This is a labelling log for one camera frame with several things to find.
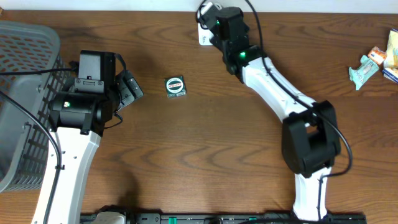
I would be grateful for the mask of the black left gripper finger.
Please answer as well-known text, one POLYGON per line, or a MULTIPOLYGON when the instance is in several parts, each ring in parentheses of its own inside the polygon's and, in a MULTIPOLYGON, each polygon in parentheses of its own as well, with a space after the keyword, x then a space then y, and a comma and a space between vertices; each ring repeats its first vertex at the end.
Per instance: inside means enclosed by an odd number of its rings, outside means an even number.
POLYGON ((127 70, 123 77, 123 83, 125 84, 125 99, 136 100, 144 96, 144 92, 137 83, 134 75, 127 70))
POLYGON ((130 105, 136 99, 134 96, 134 92, 131 91, 129 85, 126 84, 123 80, 118 81, 118 92, 120 96, 120 104, 117 108, 118 111, 130 105))

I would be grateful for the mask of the green round-logo box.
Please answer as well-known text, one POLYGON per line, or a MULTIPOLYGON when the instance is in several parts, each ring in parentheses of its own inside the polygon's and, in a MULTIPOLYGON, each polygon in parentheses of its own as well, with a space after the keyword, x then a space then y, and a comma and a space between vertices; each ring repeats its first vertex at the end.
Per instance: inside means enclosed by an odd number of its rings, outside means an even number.
POLYGON ((176 98, 187 94, 183 76, 166 78, 164 83, 168 98, 176 98))

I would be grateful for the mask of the teal long snack packet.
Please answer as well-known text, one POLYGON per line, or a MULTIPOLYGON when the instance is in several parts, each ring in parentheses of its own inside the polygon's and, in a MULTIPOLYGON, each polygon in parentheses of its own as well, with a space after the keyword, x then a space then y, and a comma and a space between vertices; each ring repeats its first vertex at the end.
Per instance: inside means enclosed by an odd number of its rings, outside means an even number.
POLYGON ((361 65, 357 69, 350 67, 348 70, 349 79, 354 83, 356 91, 379 71, 379 65, 366 55, 361 57, 360 63, 361 65))

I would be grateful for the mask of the orange small tissue pack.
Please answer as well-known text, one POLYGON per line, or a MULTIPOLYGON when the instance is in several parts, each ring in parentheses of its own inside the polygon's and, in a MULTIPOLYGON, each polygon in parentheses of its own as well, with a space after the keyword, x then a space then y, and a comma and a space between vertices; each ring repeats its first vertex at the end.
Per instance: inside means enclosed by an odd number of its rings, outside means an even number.
POLYGON ((387 54, 379 47, 375 46, 369 51, 368 57, 376 64, 381 65, 387 58, 387 54))

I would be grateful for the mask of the large yellow snack bag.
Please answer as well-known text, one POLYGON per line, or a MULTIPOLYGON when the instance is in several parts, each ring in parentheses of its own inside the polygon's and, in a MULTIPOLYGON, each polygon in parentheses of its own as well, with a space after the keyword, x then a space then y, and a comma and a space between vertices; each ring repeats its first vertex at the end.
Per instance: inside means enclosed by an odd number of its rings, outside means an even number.
POLYGON ((390 30, 386 54, 382 73, 385 78, 397 83, 397 29, 390 30))

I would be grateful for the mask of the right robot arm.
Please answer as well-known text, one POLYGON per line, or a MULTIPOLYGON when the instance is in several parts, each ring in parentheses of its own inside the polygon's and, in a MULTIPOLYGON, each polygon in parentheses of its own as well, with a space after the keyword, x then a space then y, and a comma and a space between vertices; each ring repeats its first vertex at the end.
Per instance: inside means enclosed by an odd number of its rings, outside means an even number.
POLYGON ((321 117, 335 124, 334 107, 328 101, 317 103, 296 89, 262 47, 250 43, 240 8, 203 2, 197 22, 199 29, 208 33, 206 43, 223 54, 227 71, 260 95, 281 121, 282 156, 295 174, 295 217, 329 221, 326 186, 341 146, 333 128, 321 117))

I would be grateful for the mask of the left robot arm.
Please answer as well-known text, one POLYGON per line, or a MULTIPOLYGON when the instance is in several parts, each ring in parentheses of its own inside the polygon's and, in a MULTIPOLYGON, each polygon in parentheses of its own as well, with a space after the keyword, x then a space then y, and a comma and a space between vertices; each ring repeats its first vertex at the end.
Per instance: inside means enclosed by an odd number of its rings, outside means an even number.
POLYGON ((107 122, 142 96, 120 54, 81 51, 76 76, 49 103, 49 151, 32 223, 79 223, 91 162, 107 122))

